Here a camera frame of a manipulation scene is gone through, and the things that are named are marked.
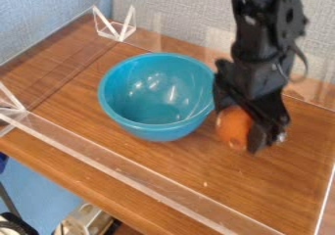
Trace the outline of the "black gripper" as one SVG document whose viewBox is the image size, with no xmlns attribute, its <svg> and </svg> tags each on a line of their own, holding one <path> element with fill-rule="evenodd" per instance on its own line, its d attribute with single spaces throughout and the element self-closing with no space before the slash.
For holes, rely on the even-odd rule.
<svg viewBox="0 0 335 235">
<path fill-rule="evenodd" d="M 215 65 L 212 92 L 216 114 L 231 106 L 241 107 L 248 113 L 252 125 L 247 134 L 247 151 L 255 154 L 285 138 L 291 117 L 281 93 L 287 82 L 269 62 L 220 59 Z"/>
</svg>

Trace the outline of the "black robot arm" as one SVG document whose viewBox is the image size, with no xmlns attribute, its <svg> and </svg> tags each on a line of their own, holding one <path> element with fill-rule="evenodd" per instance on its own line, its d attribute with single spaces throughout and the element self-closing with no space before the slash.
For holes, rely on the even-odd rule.
<svg viewBox="0 0 335 235">
<path fill-rule="evenodd" d="M 228 134 L 255 153 L 285 140 L 291 116 L 283 89 L 293 80 L 295 59 L 304 54 L 296 39 L 304 36 L 308 19 L 301 0 L 232 0 L 236 34 L 229 60 L 215 62 L 213 102 L 216 113 L 241 111 L 241 124 Z"/>
</svg>

